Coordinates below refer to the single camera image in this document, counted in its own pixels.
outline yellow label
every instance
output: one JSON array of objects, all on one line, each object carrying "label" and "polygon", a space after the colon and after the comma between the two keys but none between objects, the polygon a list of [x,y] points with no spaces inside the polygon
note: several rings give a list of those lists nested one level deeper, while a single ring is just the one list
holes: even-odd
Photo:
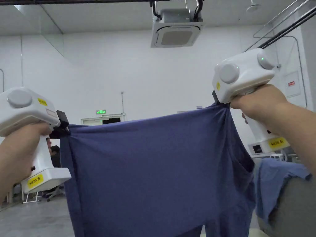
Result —
[{"label": "yellow label", "polygon": [[216,88],[219,90],[221,88],[221,84],[219,82],[216,83]]},{"label": "yellow label", "polygon": [[279,149],[289,146],[289,143],[287,142],[287,140],[285,140],[284,137],[277,137],[274,139],[270,139],[268,142],[272,150],[279,150]]},{"label": "yellow label", "polygon": [[37,174],[32,178],[28,179],[27,186],[29,189],[36,187],[37,185],[44,182],[44,178],[42,174]]},{"label": "yellow label", "polygon": [[46,103],[45,100],[42,100],[42,99],[40,99],[40,98],[37,98],[37,99],[39,100],[39,103],[40,103],[41,105],[47,106],[47,103]]}]

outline gray floor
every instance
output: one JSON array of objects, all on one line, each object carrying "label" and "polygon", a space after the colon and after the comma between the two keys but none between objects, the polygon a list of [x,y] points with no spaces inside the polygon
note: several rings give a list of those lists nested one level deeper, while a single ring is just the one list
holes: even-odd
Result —
[{"label": "gray floor", "polygon": [[[258,228],[253,214],[251,228]],[[0,209],[1,237],[74,237],[65,197]]]}]

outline ceiling air conditioner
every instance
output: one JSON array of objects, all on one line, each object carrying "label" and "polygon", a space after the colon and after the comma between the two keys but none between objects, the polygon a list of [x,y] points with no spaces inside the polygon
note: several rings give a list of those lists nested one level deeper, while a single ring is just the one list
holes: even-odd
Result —
[{"label": "ceiling air conditioner", "polygon": [[151,48],[192,46],[204,27],[201,13],[194,20],[189,9],[163,9],[160,15],[153,12]]}]

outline exit sign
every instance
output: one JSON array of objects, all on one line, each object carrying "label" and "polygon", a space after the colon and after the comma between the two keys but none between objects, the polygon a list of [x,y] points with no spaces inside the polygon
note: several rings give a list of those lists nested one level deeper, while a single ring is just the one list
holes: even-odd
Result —
[{"label": "exit sign", "polygon": [[97,114],[104,114],[104,113],[106,113],[106,110],[97,110]]}]

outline human hand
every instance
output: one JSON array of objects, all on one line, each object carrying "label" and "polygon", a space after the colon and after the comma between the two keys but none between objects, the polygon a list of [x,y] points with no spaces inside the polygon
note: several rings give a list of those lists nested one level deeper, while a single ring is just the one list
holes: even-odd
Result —
[{"label": "human hand", "polygon": [[252,94],[235,97],[230,106],[233,109],[242,110],[243,114],[261,122],[273,133],[278,133],[273,124],[273,117],[278,116],[280,106],[288,103],[279,89],[273,85],[264,85]]},{"label": "human hand", "polygon": [[48,124],[26,125],[11,133],[0,144],[0,187],[9,189],[31,174],[33,155],[40,136],[51,133]]}]

